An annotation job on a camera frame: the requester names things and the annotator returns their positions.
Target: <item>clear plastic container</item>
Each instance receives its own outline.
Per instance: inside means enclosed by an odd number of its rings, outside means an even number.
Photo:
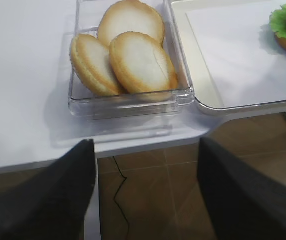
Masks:
[[[96,37],[97,29],[106,10],[118,0],[78,0],[76,9],[75,35],[91,34]],[[194,100],[194,91],[185,58],[175,31],[171,4],[167,0],[142,0],[155,8],[165,23],[164,50],[169,54],[178,76],[179,86],[175,90],[124,94],[118,96],[96,96],[87,89],[72,70],[69,86],[69,109],[72,115],[88,119],[119,118],[156,113],[179,112]],[[166,100],[151,101],[166,95]]]

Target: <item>white tray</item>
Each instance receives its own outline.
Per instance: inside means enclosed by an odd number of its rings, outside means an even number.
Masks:
[[[171,4],[203,112],[217,115],[286,105],[286,52],[269,27],[271,12],[284,3],[184,0]]]

